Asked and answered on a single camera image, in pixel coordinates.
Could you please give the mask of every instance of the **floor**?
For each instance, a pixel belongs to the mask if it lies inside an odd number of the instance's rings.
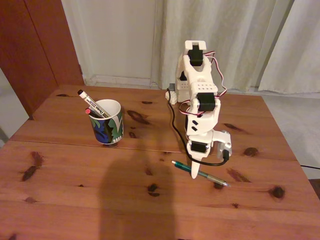
[[[97,82],[97,87],[158,89],[156,86]],[[320,167],[320,97],[318,93],[281,96],[263,92],[262,97],[301,165]],[[320,179],[320,170],[303,167],[308,179]]]

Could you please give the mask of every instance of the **wooden door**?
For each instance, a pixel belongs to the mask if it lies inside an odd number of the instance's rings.
[[[0,68],[29,116],[59,85],[84,84],[60,0],[1,0],[0,46]]]

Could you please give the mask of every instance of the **pen holder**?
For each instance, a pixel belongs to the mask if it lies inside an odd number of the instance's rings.
[[[124,136],[124,123],[119,102],[112,99],[96,101],[111,117],[96,118],[90,116],[96,140],[102,144],[115,144]]]

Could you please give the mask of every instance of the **wire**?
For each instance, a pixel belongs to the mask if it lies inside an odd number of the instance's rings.
[[[198,112],[198,113],[188,112],[188,110],[190,109],[190,107],[188,107],[188,109],[187,109],[186,111],[181,110],[181,105],[186,104],[186,103],[190,103],[190,100],[185,100],[185,101],[183,101],[183,102],[180,104],[180,106],[179,106],[179,111],[180,111],[180,113],[182,113],[182,114],[184,114],[184,115],[194,115],[194,116],[200,116],[200,115],[202,115],[202,114],[205,113],[205,111]]]
[[[223,91],[222,93],[220,93],[220,95],[218,96],[218,97],[221,97],[221,96],[225,95],[226,92],[227,92],[227,90],[228,90],[228,89],[224,86],[224,75],[223,75],[222,72],[220,71],[220,68],[219,68],[219,64],[218,64],[217,59],[216,59],[214,56],[206,56],[206,57],[207,57],[207,58],[212,58],[212,60],[213,60],[214,63],[215,63],[216,70],[218,71],[218,73],[219,73],[219,75],[220,75],[220,77],[221,77],[221,86],[222,86],[222,88],[224,89],[224,91]]]
[[[216,51],[208,51],[208,52],[205,52],[203,55],[205,55],[206,57],[214,57],[215,56],[215,54],[216,54]]]
[[[167,92],[169,92],[168,105],[169,105],[169,107],[170,107],[170,109],[171,109],[171,111],[172,111],[172,122],[171,122],[171,124],[172,124],[173,129],[174,129],[174,130],[177,132],[177,134],[179,135],[179,137],[180,137],[180,139],[181,139],[181,141],[182,141],[182,144],[183,144],[185,153],[186,153],[186,155],[188,156],[188,158],[189,158],[191,161],[193,161],[193,162],[196,162],[196,163],[202,164],[202,165],[207,165],[207,166],[222,166],[222,165],[224,165],[229,159],[223,157],[223,161],[222,161],[222,162],[219,162],[219,163],[211,163],[211,162],[205,162],[205,161],[196,160],[196,159],[192,158],[192,156],[188,153],[188,149],[187,149],[186,142],[185,142],[183,136],[181,135],[181,133],[179,132],[179,130],[178,130],[178,129],[176,128],[176,126],[175,126],[176,114],[175,114],[175,111],[174,111],[174,109],[173,109],[173,107],[171,106],[171,103],[170,103],[170,100],[171,100],[170,90],[169,90],[169,88],[167,88],[166,90],[167,90]]]
[[[316,166],[307,166],[307,165],[300,165],[300,166],[304,167],[304,168],[319,169],[320,170],[320,167],[316,167]]]

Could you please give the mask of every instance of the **robotic arm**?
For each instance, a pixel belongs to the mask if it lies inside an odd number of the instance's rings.
[[[186,115],[186,148],[193,158],[193,179],[198,175],[199,162],[209,155],[214,142],[218,142],[219,159],[227,161],[232,154],[230,134],[214,130],[218,123],[221,102],[218,88],[211,76],[211,62],[203,55],[203,50],[206,49],[205,41],[185,41],[184,52],[178,59],[175,76],[177,101],[190,105],[186,111],[180,112]]]

